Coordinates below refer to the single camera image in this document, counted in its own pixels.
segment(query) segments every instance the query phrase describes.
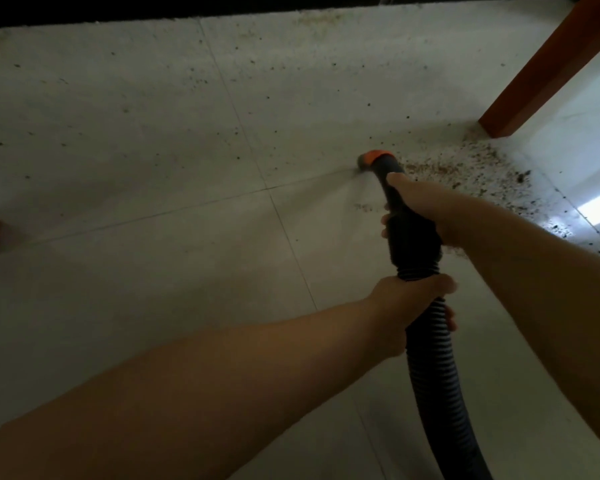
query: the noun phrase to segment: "orange ring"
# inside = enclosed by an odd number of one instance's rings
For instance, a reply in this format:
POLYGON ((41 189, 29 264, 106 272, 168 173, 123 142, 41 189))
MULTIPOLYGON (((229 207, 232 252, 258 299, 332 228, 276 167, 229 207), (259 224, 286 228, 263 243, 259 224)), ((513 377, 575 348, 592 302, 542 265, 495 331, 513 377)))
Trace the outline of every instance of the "orange ring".
POLYGON ((362 155, 362 161, 364 161, 365 165, 371 166, 371 163, 376 161, 382 155, 389 155, 390 157, 395 158, 392 152, 387 152, 385 150, 371 150, 370 152, 362 155))

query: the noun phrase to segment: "person's right arm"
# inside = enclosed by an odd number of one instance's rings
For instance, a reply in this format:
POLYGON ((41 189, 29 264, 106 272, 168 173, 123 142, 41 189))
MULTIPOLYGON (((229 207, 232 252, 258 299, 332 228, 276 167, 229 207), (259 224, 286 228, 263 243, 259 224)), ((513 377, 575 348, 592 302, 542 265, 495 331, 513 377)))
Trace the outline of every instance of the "person's right arm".
POLYGON ((600 257, 487 201, 398 173, 387 181, 464 249, 600 438, 600 257))

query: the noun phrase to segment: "person's left hand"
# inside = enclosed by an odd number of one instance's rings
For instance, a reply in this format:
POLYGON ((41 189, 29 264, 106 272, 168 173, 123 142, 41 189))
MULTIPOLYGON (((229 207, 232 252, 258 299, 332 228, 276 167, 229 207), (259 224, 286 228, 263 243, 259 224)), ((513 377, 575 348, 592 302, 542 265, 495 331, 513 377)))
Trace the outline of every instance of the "person's left hand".
MULTIPOLYGON (((381 279, 365 301, 372 307, 376 333, 389 354, 400 355, 406 346, 404 329, 416 320, 431 302, 456 291, 456 282, 448 274, 437 274, 424 280, 405 282, 397 276, 381 279)), ((447 326, 457 329, 454 311, 445 306, 447 326)))

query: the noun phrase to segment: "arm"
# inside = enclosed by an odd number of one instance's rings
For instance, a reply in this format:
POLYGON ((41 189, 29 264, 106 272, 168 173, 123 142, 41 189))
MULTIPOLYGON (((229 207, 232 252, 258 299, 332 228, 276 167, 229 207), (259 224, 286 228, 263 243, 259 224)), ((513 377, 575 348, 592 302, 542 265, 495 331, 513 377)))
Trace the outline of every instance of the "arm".
POLYGON ((453 290, 385 278, 355 303, 158 347, 1 427, 0 480, 225 478, 404 353, 408 323, 453 290))
POLYGON ((387 179, 461 247, 565 396, 600 437, 600 257, 486 201, 387 179))

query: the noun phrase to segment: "vacuum hose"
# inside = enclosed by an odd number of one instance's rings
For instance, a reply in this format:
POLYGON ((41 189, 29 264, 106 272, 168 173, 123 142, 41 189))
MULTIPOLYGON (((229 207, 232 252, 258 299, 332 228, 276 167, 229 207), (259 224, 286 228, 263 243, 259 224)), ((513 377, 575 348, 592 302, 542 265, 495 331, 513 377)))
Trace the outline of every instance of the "vacuum hose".
MULTIPOLYGON (((387 222, 389 252, 398 277, 416 281, 439 274, 441 240, 435 224, 416 214, 386 183, 390 172, 403 173, 391 153, 361 155, 358 166, 376 174, 392 217, 387 222)), ((437 298, 407 333, 409 375, 429 445, 445 480, 492 480, 466 411, 445 318, 437 298)))

